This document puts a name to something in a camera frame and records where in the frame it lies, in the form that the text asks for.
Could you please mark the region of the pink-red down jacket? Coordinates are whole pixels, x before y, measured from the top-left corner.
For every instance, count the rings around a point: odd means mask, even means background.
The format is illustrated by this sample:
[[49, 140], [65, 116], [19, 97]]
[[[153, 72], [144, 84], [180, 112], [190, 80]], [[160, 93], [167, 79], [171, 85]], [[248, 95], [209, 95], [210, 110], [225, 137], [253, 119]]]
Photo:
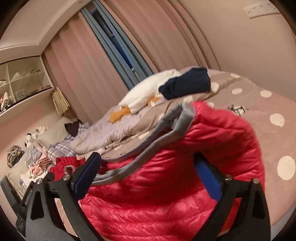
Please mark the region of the pink-red down jacket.
[[204, 102], [176, 106], [173, 130], [160, 120], [145, 153], [107, 159], [96, 183], [79, 201], [94, 228], [109, 240], [189, 240], [215, 201], [194, 168], [200, 152], [240, 181], [264, 180], [260, 147], [251, 125]]

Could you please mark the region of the pile of pastel clothes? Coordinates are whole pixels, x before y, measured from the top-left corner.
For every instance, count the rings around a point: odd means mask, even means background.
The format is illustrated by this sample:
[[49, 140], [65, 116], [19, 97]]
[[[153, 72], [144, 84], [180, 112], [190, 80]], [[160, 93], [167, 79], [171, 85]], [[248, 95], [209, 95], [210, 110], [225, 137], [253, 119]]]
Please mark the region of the pile of pastel clothes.
[[49, 169], [54, 166], [54, 161], [47, 150], [34, 141], [29, 143], [27, 150], [21, 157], [20, 164], [23, 168], [20, 173], [20, 180], [25, 183], [45, 176]]

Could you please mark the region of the colourful fabric bundle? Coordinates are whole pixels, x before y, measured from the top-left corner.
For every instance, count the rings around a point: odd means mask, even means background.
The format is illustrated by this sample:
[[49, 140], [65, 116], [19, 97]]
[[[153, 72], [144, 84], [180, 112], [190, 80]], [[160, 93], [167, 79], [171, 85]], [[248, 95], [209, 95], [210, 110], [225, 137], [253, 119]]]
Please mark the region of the colourful fabric bundle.
[[7, 151], [7, 166], [12, 168], [21, 159], [25, 151], [18, 145], [13, 145]]

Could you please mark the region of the dark red folded down jacket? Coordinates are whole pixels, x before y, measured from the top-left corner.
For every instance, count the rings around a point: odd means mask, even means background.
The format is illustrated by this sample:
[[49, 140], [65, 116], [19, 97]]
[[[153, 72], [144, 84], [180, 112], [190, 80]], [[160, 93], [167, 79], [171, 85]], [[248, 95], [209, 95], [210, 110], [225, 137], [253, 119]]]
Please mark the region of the dark red folded down jacket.
[[58, 157], [55, 166], [49, 169], [54, 174], [54, 181], [61, 180], [66, 174], [71, 175], [79, 166], [85, 163], [86, 159], [82, 157]]

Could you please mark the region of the plush toys on headboard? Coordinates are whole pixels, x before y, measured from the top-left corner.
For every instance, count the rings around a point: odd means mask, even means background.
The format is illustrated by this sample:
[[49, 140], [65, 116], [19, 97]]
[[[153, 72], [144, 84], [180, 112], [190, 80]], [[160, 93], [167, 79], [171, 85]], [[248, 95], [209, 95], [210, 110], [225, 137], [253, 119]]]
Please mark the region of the plush toys on headboard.
[[48, 130], [47, 126], [38, 126], [32, 133], [27, 133], [25, 137], [25, 147], [28, 148], [37, 140], [37, 137]]

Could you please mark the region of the plaid pillow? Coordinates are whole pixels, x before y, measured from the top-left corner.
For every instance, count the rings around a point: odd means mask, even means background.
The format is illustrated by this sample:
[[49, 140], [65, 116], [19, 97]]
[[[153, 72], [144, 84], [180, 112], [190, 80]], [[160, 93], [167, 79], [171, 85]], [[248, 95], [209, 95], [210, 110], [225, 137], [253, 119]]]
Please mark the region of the plaid pillow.
[[[90, 127], [89, 123], [79, 125], [78, 134], [87, 130]], [[59, 143], [50, 145], [48, 148], [48, 155], [51, 157], [52, 161], [55, 162], [58, 157], [71, 157], [78, 156], [73, 150], [70, 149], [70, 143], [74, 140], [74, 137], [67, 135], [67, 137]]]

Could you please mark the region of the beige pillow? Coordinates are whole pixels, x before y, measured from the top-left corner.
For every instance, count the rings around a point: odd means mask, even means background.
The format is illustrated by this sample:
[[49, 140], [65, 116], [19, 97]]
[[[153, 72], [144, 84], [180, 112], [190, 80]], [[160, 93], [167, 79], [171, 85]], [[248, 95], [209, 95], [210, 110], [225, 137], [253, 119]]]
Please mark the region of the beige pillow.
[[39, 135], [36, 141], [45, 149], [48, 149], [50, 145], [62, 142], [68, 135], [64, 126], [67, 123], [73, 123], [73, 121], [67, 117], [62, 117], [43, 134]]

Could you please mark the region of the black small garment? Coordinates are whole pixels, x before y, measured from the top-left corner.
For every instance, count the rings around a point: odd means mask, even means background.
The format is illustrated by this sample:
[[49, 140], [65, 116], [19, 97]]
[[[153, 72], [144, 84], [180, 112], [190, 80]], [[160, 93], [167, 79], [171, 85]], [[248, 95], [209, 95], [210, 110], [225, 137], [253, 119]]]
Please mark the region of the black small garment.
[[72, 137], [76, 137], [78, 134], [78, 130], [79, 130], [79, 125], [82, 124], [81, 120], [77, 120], [73, 123], [65, 123], [64, 127], [66, 132], [71, 135]]

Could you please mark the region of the grey crumpled duvet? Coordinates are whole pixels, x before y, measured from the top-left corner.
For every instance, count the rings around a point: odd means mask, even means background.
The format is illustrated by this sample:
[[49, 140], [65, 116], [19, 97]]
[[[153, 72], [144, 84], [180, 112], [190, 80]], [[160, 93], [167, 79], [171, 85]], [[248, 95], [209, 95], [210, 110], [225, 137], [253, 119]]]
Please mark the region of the grey crumpled duvet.
[[151, 130], [167, 112], [166, 104], [165, 101], [154, 107], [146, 106], [137, 114], [125, 115], [121, 120], [111, 123], [110, 114], [119, 110], [119, 106], [114, 106], [88, 129], [78, 133], [69, 148], [76, 154], [87, 154]]

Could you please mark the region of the polka dot bed cover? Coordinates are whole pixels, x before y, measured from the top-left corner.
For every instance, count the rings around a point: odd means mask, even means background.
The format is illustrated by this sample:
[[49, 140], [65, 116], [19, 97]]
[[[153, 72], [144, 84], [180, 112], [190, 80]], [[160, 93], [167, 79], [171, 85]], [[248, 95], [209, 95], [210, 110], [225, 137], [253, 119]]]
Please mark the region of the polka dot bed cover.
[[259, 141], [271, 234], [275, 236], [295, 210], [295, 103], [245, 77], [217, 70], [208, 73], [213, 92], [161, 98], [155, 106], [143, 108], [129, 137], [105, 147], [103, 156], [119, 157], [134, 148], [146, 139], [157, 121], [181, 102], [204, 101], [212, 108], [231, 111], [251, 124]]

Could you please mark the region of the pleated beige lampshade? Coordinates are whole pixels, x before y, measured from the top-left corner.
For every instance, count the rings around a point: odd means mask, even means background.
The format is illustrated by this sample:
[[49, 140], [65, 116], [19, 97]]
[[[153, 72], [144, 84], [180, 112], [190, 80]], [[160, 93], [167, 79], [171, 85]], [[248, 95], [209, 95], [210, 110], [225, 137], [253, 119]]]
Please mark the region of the pleated beige lampshade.
[[70, 108], [69, 102], [58, 87], [54, 89], [51, 97], [53, 99], [56, 111], [59, 115], [64, 114]]

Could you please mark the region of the white goose plush toy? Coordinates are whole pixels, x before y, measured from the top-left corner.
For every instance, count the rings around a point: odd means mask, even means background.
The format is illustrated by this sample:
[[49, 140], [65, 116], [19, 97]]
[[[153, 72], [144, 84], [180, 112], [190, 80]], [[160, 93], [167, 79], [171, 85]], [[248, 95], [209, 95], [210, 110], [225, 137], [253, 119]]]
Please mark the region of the white goose plush toy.
[[158, 100], [162, 96], [158, 91], [160, 86], [164, 85], [169, 79], [180, 75], [181, 73], [178, 70], [171, 69], [145, 78], [118, 103], [120, 110], [111, 112], [109, 121], [115, 123], [125, 115], [138, 113], [142, 108], [149, 105], [151, 99], [156, 98]]

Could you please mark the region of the blue-grey inner curtain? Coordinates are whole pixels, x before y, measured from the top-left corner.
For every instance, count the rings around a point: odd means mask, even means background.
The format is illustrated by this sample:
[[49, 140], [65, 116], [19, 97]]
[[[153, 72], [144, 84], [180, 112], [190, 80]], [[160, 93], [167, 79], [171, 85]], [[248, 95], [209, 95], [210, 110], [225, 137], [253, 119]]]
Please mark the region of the blue-grey inner curtain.
[[101, 1], [91, 1], [81, 13], [128, 89], [153, 75], [138, 49]]

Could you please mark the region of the pink curtain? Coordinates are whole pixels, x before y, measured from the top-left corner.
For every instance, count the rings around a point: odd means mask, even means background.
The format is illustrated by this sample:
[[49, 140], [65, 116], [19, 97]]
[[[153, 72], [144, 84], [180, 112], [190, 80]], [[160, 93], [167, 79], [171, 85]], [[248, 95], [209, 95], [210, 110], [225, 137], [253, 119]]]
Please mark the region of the pink curtain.
[[[101, 1], [153, 73], [202, 66], [219, 69], [206, 37], [180, 1]], [[99, 120], [128, 88], [81, 10], [42, 54], [46, 70], [76, 116]]]

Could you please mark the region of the white wall shelf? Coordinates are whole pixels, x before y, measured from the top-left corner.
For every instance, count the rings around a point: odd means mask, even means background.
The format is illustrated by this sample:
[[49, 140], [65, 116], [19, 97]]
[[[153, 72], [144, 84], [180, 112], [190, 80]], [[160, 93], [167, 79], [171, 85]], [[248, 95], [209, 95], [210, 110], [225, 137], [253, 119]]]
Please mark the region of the white wall shelf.
[[1, 63], [1, 115], [53, 89], [41, 56]]

